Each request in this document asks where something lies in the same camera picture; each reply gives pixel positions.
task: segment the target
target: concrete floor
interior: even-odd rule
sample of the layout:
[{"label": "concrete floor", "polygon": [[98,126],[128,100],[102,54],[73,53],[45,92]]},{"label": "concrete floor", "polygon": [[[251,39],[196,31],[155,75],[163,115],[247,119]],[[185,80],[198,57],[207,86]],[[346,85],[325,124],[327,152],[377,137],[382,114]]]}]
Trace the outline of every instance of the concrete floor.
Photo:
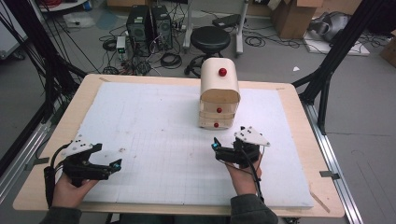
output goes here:
[{"label": "concrete floor", "polygon": [[[110,12],[105,7],[96,7],[89,12],[96,24],[91,28],[73,30],[70,35],[88,58],[99,67],[105,51],[100,36],[122,26],[124,13]],[[195,25],[210,24],[213,16],[196,19]],[[250,28],[266,27],[266,19],[247,18]],[[260,30],[262,34],[275,34],[273,28]],[[62,35],[72,63],[84,71],[93,67],[74,44]],[[370,50],[368,57],[346,56],[336,70],[330,89],[326,130],[334,153],[343,170],[346,182],[361,212],[364,223],[394,224],[396,220],[396,68],[378,54],[380,48],[365,45]],[[235,39],[223,51],[224,57],[234,61],[240,80],[291,83],[315,71],[325,55],[308,53],[305,46],[297,49],[266,41],[262,48],[244,44],[244,54],[234,57]],[[163,77],[186,77],[184,67],[199,50],[192,48],[181,52],[183,64],[170,70],[158,68]],[[151,71],[149,76],[159,76]],[[21,129],[43,102],[43,88],[29,60],[0,62],[0,156],[2,156]],[[43,212],[22,212],[12,208],[12,203],[24,179],[24,171],[14,188],[0,204],[2,223],[38,223]],[[106,214],[84,213],[80,223],[105,223]],[[301,223],[347,223],[345,218],[302,218]]]}]

